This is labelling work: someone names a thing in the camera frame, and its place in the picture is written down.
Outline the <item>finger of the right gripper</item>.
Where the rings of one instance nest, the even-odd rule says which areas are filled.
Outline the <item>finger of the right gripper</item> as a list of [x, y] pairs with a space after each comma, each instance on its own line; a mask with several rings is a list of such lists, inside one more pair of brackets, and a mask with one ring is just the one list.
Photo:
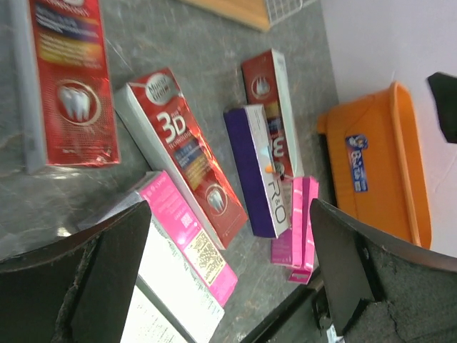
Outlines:
[[457, 79], [455, 76], [436, 72], [427, 78], [436, 104], [439, 126], [445, 140], [456, 143]]

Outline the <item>red toothpaste box silver side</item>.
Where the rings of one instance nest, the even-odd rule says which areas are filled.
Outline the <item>red toothpaste box silver side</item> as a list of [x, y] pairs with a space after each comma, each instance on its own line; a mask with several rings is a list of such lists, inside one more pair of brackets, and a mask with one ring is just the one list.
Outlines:
[[242, 62], [241, 70], [248, 103], [264, 107], [276, 171], [282, 179], [303, 177], [285, 56], [270, 49]]

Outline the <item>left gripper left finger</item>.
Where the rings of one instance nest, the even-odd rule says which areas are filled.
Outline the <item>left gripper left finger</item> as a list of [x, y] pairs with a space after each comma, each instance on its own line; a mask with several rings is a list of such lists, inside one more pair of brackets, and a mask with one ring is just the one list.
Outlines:
[[142, 201], [1, 261], [1, 341], [120, 342], [150, 221]]

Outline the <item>silver R&O toothpaste box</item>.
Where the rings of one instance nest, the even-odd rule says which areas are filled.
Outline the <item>silver R&O toothpaste box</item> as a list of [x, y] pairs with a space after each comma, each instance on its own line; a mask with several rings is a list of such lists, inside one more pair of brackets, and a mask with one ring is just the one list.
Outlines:
[[263, 106], [230, 109], [224, 121], [253, 234], [277, 239], [288, 229], [288, 220]]

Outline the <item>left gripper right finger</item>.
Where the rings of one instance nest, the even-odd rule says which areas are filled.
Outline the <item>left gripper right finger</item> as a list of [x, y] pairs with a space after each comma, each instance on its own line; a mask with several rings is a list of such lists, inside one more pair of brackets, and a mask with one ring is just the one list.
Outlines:
[[346, 342], [455, 342], [456, 258], [311, 202], [328, 307]]

